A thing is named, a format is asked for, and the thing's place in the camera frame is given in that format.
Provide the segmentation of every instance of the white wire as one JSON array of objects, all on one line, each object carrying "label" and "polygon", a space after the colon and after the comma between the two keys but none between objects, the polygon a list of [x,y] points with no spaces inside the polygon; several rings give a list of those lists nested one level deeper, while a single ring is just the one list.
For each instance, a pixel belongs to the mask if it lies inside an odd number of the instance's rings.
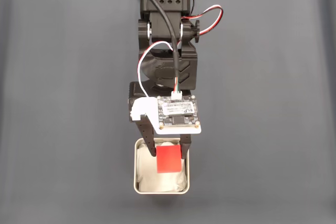
[{"label": "white wire", "polygon": [[145,88],[143,87],[142,83],[141,83],[141,77],[140,77],[140,69],[141,69],[141,63],[143,61],[143,59],[145,58],[145,56],[148,54],[148,52],[153,48],[155,47],[156,45],[158,44],[166,44],[170,50],[173,51],[173,48],[172,46],[167,42],[167,41],[157,41],[157,42],[154,42],[153,44],[151,44],[142,54],[140,60],[139,60],[139,63],[138,63],[138,80],[139,80],[139,85],[140,85],[140,88],[142,89],[143,93],[146,95],[146,97],[149,97],[147,92],[145,91]]},{"label": "white wire", "polygon": [[209,9],[212,9],[212,8],[214,8],[214,7],[219,7],[219,8],[221,8],[221,9],[220,9],[220,12],[219,12],[219,15],[218,15],[218,17],[217,17],[217,19],[216,19],[215,22],[213,22],[213,24],[210,25],[208,28],[206,28],[206,29],[200,31],[200,32],[199,32],[199,35],[202,35],[202,34],[206,33],[207,31],[211,30],[211,29],[218,23],[218,21],[220,20],[220,17],[221,17],[222,14],[223,14],[222,7],[221,7],[220,5],[213,5],[213,6],[209,7],[207,10],[205,10],[204,12],[206,12],[206,11],[208,11]]},{"label": "white wire", "polygon": [[216,8],[216,7],[219,7],[220,8],[220,12],[219,12],[219,15],[217,17],[217,19],[215,20],[215,22],[213,22],[212,25],[210,25],[208,28],[202,30],[199,32],[199,35],[202,35],[203,33],[207,32],[208,30],[212,29],[213,26],[215,26],[217,24],[217,22],[220,20],[220,17],[221,15],[223,14],[223,11],[222,11],[222,7],[220,5],[212,5],[210,6],[207,10],[205,10],[204,12],[202,12],[202,14],[199,14],[197,16],[194,16],[194,17],[189,17],[188,19],[196,19],[196,18],[200,18],[205,12],[207,12],[208,10],[210,9],[213,9],[213,8]]}]

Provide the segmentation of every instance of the electronic chip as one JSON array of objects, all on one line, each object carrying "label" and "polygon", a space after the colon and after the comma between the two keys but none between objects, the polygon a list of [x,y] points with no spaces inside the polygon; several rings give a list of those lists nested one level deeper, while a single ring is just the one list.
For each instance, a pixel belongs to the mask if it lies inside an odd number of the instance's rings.
[{"label": "electronic chip", "polygon": [[185,96],[181,100],[158,97],[159,124],[161,127],[199,127],[195,96]]},{"label": "electronic chip", "polygon": [[174,124],[184,124],[184,116],[174,116],[173,122]]}]

